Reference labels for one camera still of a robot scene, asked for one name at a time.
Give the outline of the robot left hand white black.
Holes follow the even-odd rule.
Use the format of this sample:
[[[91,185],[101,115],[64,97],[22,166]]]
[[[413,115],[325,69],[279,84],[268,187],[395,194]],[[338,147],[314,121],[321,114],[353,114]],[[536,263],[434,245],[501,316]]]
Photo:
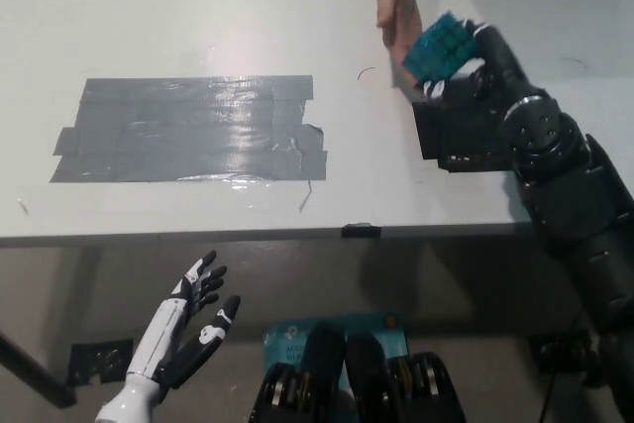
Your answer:
[[[217,253],[198,259],[158,307],[128,367],[161,390],[177,389],[192,377],[224,342],[241,305],[232,295],[211,320],[189,340],[185,331],[192,318],[219,299],[227,268],[216,266]]]

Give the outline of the person's bare hand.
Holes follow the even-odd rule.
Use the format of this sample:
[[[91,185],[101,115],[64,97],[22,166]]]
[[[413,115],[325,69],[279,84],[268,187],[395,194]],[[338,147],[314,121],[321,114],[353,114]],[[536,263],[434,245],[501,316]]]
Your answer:
[[[376,25],[392,59],[402,63],[422,34],[422,21],[416,0],[376,0]]]

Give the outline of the robot right hand white black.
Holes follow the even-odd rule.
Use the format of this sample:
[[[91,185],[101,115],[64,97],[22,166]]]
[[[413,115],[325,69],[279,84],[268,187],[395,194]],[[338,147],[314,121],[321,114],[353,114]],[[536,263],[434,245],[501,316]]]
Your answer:
[[[446,109],[467,108],[502,94],[526,75],[499,30],[488,23],[453,17],[437,21],[426,34],[424,74],[416,87],[424,101]]]

